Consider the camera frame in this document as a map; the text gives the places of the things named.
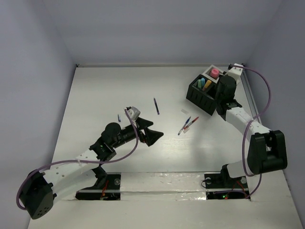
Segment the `purple pen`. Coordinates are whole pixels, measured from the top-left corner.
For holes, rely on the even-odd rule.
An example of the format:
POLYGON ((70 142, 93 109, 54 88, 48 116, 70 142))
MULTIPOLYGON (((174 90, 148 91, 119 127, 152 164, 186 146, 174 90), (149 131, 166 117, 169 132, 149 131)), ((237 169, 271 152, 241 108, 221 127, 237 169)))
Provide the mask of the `purple pen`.
POLYGON ((157 104, 157 101, 155 98, 153 98, 153 101, 154 101, 154 105, 155 105, 155 108, 156 108, 156 112, 158 115, 160 115, 160 111, 159 111, 159 108, 158 108, 158 104, 157 104))

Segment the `red blue pen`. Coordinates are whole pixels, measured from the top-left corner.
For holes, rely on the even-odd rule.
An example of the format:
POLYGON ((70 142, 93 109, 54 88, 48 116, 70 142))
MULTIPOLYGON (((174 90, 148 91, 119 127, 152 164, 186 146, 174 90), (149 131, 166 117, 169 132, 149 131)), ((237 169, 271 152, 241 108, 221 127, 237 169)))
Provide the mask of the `red blue pen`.
POLYGON ((198 120, 198 118, 199 118, 199 117, 196 117, 195 119, 193 119, 193 120, 192 120, 190 123, 188 123, 183 129, 185 130, 185 129, 189 128, 195 121, 198 120))

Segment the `green highlighter marker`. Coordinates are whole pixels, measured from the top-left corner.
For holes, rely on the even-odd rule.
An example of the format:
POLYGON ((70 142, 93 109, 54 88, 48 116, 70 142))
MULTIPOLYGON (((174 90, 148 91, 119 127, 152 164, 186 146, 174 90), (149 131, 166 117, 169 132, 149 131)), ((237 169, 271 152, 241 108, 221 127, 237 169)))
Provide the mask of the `green highlighter marker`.
POLYGON ((201 80, 198 80, 198 81, 197 81, 197 87, 198 87, 198 88, 201 88, 201 87, 202 87, 202 82, 201 82, 201 80))

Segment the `orange highlighter marker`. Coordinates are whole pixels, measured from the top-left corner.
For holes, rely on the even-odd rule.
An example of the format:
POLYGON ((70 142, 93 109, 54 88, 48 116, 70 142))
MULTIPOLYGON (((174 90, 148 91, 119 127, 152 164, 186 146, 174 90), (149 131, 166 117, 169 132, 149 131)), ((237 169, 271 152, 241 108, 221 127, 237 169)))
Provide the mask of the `orange highlighter marker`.
POLYGON ((205 85, 203 86, 203 91, 205 91, 209 86, 210 84, 212 83, 212 81, 208 80, 205 85))

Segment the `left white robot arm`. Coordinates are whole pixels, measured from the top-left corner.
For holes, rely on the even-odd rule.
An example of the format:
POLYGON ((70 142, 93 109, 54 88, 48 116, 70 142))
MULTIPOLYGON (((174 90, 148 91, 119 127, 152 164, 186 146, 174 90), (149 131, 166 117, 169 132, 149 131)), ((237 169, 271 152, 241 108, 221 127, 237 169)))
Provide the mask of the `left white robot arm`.
POLYGON ((58 200, 85 188, 82 182, 89 180, 94 188, 103 187, 107 173, 102 165, 115 162, 116 148, 132 140, 152 146, 164 135, 149 129, 152 125, 153 122, 140 117, 124 128, 118 123, 107 124, 98 140, 75 159, 30 172, 18 190, 18 207, 27 211, 31 219, 39 219, 58 200))

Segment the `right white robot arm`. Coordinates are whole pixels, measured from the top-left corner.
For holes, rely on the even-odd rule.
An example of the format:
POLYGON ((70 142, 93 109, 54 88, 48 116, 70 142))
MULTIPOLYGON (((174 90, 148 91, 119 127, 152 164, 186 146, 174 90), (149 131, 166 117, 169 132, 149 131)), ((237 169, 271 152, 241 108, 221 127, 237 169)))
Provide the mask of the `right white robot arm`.
POLYGON ((224 187, 232 186, 237 177, 254 176, 287 168, 285 136, 283 132, 263 126, 252 118, 235 100, 236 80, 223 76, 216 86, 217 113, 241 134, 242 160, 223 166, 219 175, 224 187))

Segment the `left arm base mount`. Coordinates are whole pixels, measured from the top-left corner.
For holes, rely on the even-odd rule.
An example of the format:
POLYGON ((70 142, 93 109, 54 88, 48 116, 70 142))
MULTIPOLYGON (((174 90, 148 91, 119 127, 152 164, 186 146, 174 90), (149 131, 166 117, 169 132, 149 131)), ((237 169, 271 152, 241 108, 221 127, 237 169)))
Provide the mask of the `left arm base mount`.
POLYGON ((107 174, 101 166, 92 171, 96 178, 94 185, 77 191, 75 198, 77 200, 121 200, 121 174, 107 174))

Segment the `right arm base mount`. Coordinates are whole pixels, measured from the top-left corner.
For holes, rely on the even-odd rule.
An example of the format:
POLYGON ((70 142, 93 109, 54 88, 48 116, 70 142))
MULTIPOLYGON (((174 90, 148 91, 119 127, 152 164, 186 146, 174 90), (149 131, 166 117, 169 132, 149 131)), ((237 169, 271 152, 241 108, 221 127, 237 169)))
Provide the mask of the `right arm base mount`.
POLYGON ((208 200, 244 199, 250 194, 246 177, 224 178, 220 173, 207 173, 201 186, 208 200))

